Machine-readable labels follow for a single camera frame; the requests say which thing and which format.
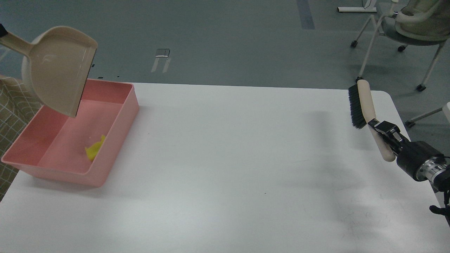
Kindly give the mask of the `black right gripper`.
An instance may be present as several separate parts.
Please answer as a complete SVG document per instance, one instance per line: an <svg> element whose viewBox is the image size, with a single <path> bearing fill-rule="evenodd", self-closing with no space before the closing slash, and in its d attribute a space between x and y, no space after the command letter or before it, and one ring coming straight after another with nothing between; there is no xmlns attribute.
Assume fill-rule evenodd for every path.
<svg viewBox="0 0 450 253"><path fill-rule="evenodd" d="M424 141L411 142L401 134L400 128L391 122L373 119L368 125L379 134L397 157L397 165L415 181L449 181L449 165L442 152Z"/></svg>

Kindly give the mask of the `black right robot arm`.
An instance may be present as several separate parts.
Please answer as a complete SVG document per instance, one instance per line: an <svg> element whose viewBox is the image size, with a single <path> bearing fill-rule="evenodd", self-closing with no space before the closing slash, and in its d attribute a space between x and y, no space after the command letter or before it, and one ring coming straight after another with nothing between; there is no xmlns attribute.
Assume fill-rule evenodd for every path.
<svg viewBox="0 0 450 253"><path fill-rule="evenodd" d="M393 152L399 168L413 180L429 181L435 192L443 193L444 206L439 208L431 205L429 210L434 214L445 216L449 221L449 156L424 141L410 141L393 123L380 122L374 118L368 122L368 125Z"/></svg>

